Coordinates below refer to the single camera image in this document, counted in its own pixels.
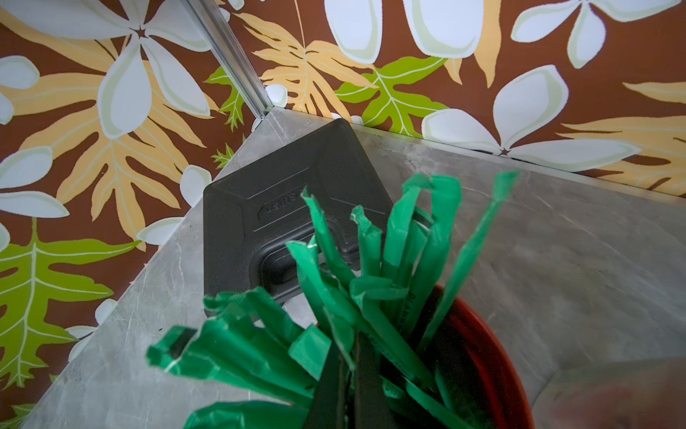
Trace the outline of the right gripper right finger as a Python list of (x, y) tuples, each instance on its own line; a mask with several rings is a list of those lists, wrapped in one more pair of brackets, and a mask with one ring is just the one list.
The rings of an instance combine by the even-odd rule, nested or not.
[(356, 370), (354, 372), (353, 427), (356, 429), (396, 428), (382, 389), (373, 345), (362, 333), (357, 332), (354, 346)]

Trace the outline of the clear plastic carrier bag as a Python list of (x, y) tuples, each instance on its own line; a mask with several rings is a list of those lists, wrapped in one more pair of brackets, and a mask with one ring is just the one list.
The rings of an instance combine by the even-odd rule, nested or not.
[(537, 428), (684, 428), (685, 358), (557, 373), (532, 407)]

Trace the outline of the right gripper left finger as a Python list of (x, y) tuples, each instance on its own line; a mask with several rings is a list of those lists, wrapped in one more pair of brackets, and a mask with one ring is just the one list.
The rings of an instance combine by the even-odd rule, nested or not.
[(302, 428), (346, 428), (347, 401), (348, 364), (338, 347), (332, 345)]

